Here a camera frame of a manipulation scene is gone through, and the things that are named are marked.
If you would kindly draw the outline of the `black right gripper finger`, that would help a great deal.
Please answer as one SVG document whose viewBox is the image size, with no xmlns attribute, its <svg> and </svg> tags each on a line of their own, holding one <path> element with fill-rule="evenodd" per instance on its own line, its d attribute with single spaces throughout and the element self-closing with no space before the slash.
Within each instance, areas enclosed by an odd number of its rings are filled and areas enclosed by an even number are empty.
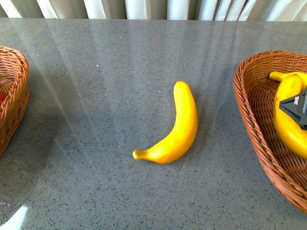
<svg viewBox="0 0 307 230">
<path fill-rule="evenodd" d="M 307 92 L 299 93 L 281 101 L 279 108 L 299 126 L 307 125 Z"/>
</svg>

